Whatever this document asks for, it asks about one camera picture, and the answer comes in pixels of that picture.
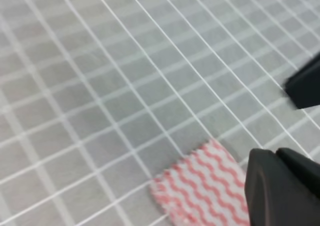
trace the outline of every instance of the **wavy striped fabric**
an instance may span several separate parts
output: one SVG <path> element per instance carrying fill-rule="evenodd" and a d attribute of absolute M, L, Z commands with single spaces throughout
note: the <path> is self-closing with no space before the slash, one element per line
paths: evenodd
<path fill-rule="evenodd" d="M 176 226 L 249 226 L 245 174 L 210 140 L 154 179 L 151 191 Z"/>

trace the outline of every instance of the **grid mat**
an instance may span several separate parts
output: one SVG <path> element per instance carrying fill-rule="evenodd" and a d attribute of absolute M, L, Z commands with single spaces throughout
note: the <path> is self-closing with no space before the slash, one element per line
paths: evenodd
<path fill-rule="evenodd" d="M 169 226 L 150 180 L 208 138 L 320 161 L 284 80 L 320 0 L 0 0 L 0 225 Z"/>

